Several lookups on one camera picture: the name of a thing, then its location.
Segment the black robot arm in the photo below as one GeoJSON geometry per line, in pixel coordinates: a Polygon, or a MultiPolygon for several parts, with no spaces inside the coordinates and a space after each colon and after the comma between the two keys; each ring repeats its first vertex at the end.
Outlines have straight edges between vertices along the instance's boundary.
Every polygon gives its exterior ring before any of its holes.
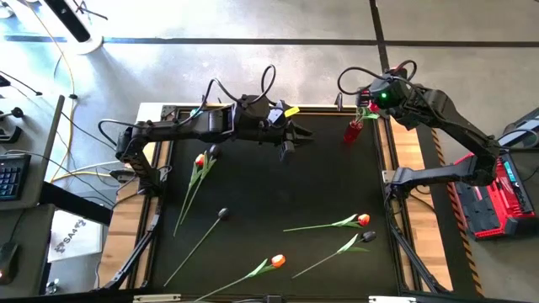
{"type": "Polygon", "coordinates": [[[494,181],[498,142],[462,117],[446,93],[412,84],[402,68],[384,73],[368,90],[372,102],[408,130],[420,124],[441,129],[474,154],[474,157],[445,167],[417,171],[399,167],[394,172],[384,172],[385,182],[391,184],[396,194],[407,196],[418,185],[455,181],[488,185],[494,181]]]}
{"type": "Polygon", "coordinates": [[[129,163],[139,178],[139,194],[151,196],[161,193],[161,173],[152,167],[143,153],[149,142],[198,139],[221,143],[226,140],[268,142],[280,146],[280,159],[287,161],[295,146],[312,140],[312,132],[306,130],[285,112],[291,107],[284,101],[275,106],[265,96],[243,95],[236,102],[218,109],[201,106],[185,120],[173,119],[159,122],[137,122],[120,134],[116,146],[116,158],[129,163]]]}

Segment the computer mouse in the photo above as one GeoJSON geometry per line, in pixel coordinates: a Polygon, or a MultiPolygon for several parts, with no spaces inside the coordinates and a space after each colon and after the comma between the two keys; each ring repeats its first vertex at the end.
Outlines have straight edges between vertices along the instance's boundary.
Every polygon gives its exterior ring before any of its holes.
{"type": "Polygon", "coordinates": [[[15,242],[6,242],[0,246],[0,284],[10,284],[17,274],[17,249],[15,242]]]}

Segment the concrete floor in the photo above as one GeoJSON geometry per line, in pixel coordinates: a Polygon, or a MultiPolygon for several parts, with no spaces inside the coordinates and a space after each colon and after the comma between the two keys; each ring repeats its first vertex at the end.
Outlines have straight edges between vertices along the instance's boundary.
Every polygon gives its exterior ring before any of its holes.
{"type": "MultiPolygon", "coordinates": [[[[45,34],[20,3],[9,3],[17,7],[19,19],[0,20],[2,35],[45,34]]],[[[533,0],[377,3],[387,40],[539,41],[539,3],[533,0]]],[[[83,22],[107,37],[375,39],[367,0],[198,0],[151,4],[88,0],[87,4],[89,9],[107,15],[109,21],[97,17],[88,20],[84,15],[83,22]]],[[[51,20],[50,12],[44,8],[40,9],[40,16],[51,20]]],[[[61,26],[51,21],[51,27],[54,35],[63,35],[61,26]]],[[[70,93],[63,62],[53,82],[59,55],[52,43],[0,41],[0,52],[3,71],[21,77],[43,92],[70,93]]],[[[419,71],[414,81],[447,91],[461,114],[489,134],[500,136],[508,123],[539,104],[535,98],[539,48],[388,47],[387,54],[391,65],[404,59],[416,60],[419,71]]],[[[133,121],[141,102],[200,101],[213,77],[219,77],[232,94],[257,93],[259,78],[268,64],[277,67],[269,96],[293,104],[332,103],[338,92],[337,76],[347,66],[380,71],[375,46],[105,44],[89,55],[68,55],[67,59],[80,98],[75,121],[96,136],[100,119],[133,121]]],[[[350,75],[344,86],[355,88],[370,80],[363,74],[350,75]]],[[[6,97],[14,93],[0,90],[6,97]]],[[[217,97],[227,100],[214,90],[211,100],[217,97]]],[[[345,102],[352,104],[353,99],[346,98],[345,102]]],[[[107,127],[111,134],[120,130],[107,127]]],[[[57,143],[54,159],[61,158],[63,151],[57,143]]],[[[448,136],[442,136],[442,144],[449,162],[466,153],[448,136]]],[[[78,167],[114,160],[106,147],[80,131],[75,131],[73,150],[78,167]]],[[[108,189],[91,177],[85,179],[98,189],[108,189]]],[[[78,182],[68,188],[73,192],[88,190],[78,182]]],[[[504,240],[473,243],[488,297],[539,301],[539,276],[533,272],[539,265],[539,239],[522,241],[527,241],[530,249],[512,251],[511,242],[504,240]]],[[[98,259],[80,258],[55,264],[53,272],[61,273],[63,268],[73,268],[73,264],[80,262],[80,274],[91,278],[93,270],[88,268],[94,268],[98,259]]],[[[83,289],[74,285],[65,291],[83,289]]]]}

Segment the wooden table frame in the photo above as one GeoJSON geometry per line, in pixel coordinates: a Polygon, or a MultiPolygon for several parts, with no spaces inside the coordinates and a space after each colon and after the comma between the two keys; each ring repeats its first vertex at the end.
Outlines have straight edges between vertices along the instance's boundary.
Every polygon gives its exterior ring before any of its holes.
{"type": "MultiPolygon", "coordinates": [[[[164,105],[181,105],[182,107],[195,107],[198,104],[141,104],[137,120],[160,120],[162,114],[169,114],[164,105]]],[[[336,111],[335,106],[313,106],[318,109],[327,109],[336,111]]],[[[348,111],[355,107],[346,107],[348,111]]],[[[394,167],[391,157],[391,140],[394,140],[394,148],[396,149],[396,158],[398,164],[403,167],[411,167],[412,169],[424,168],[424,163],[419,147],[419,140],[415,130],[406,131],[404,127],[398,125],[394,120],[391,124],[384,123],[383,119],[378,120],[377,133],[379,134],[380,148],[382,150],[383,162],[385,167],[394,167]],[[387,128],[392,128],[392,137],[385,136],[387,128]]],[[[148,159],[152,159],[152,164],[161,167],[168,162],[170,142],[162,142],[160,144],[148,144],[144,150],[148,159]]],[[[137,182],[125,186],[118,194],[117,199],[123,199],[136,192],[137,182]]],[[[421,194],[413,191],[413,194],[423,199],[432,205],[432,198],[429,194],[421,194]]],[[[135,196],[130,198],[121,205],[115,208],[112,221],[109,226],[109,234],[104,245],[103,256],[99,266],[99,283],[100,287],[105,285],[120,269],[124,261],[131,254],[132,248],[135,246],[138,239],[141,237],[145,229],[149,226],[152,216],[155,213],[158,197],[152,199],[144,196],[135,196]]],[[[413,198],[407,199],[406,214],[411,225],[411,233],[413,236],[416,253],[424,261],[429,271],[438,279],[438,281],[447,289],[451,289],[451,278],[447,268],[446,256],[440,238],[438,222],[436,215],[426,205],[415,201],[413,198]]],[[[397,217],[399,225],[402,226],[403,218],[401,215],[397,217]]],[[[141,287],[147,279],[148,253],[152,249],[149,245],[142,254],[138,266],[135,268],[136,274],[122,285],[122,288],[141,287]]],[[[403,277],[405,284],[409,289],[414,290],[418,281],[414,283],[413,270],[408,260],[408,257],[400,250],[401,264],[403,266],[403,277]]]]}

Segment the computer keyboard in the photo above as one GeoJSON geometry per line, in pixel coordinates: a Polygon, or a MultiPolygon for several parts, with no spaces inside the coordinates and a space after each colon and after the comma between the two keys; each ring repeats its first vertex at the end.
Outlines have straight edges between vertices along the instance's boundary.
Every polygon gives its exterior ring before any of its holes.
{"type": "Polygon", "coordinates": [[[30,155],[0,155],[0,202],[20,199],[30,155]]]}

